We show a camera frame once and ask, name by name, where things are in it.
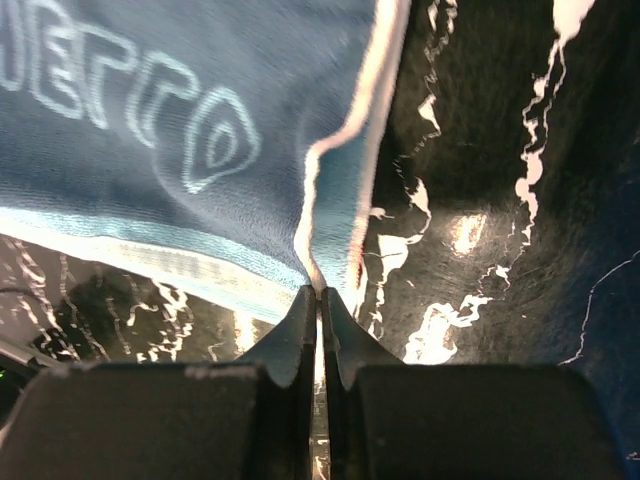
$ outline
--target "blue towel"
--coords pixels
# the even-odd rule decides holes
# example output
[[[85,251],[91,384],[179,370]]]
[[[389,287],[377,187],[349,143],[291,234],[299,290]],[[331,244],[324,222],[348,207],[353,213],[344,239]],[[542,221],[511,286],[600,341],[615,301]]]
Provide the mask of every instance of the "blue towel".
[[[352,301],[408,10],[0,2],[0,232],[265,320]]]

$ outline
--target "blue fabric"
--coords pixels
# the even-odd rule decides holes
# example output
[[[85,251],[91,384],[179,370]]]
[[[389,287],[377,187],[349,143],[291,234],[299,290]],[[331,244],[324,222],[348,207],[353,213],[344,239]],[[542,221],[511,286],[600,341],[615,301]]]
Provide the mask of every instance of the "blue fabric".
[[[293,246],[305,159],[350,111],[375,8],[375,0],[0,3],[0,206],[13,222],[2,232],[33,241],[15,227],[24,224],[110,237],[229,261],[286,289],[308,283]],[[333,153],[347,168],[318,192],[320,216],[340,219],[327,241],[341,246],[335,255],[323,240],[314,248],[329,252],[338,276],[358,215],[365,137],[337,150],[339,159]],[[39,243],[52,246],[46,233]],[[164,266],[157,270],[162,277]],[[205,280],[192,293],[206,297],[214,287]]]

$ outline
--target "marble table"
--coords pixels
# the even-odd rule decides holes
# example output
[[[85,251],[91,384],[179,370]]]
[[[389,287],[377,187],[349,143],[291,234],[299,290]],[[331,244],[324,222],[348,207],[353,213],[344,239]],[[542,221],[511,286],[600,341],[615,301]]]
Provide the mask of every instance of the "marble table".
[[[357,319],[407,363],[579,370],[640,472],[637,2],[596,1],[574,37],[551,0],[459,3],[412,7]],[[0,240],[0,334],[25,344],[57,327],[67,355],[87,360],[229,361],[272,328]]]

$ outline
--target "towel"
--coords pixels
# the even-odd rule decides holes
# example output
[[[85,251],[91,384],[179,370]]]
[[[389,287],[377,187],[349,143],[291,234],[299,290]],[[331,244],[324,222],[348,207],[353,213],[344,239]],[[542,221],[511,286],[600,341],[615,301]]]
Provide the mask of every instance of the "towel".
[[[0,2],[0,233],[267,321],[353,307],[408,11]]]

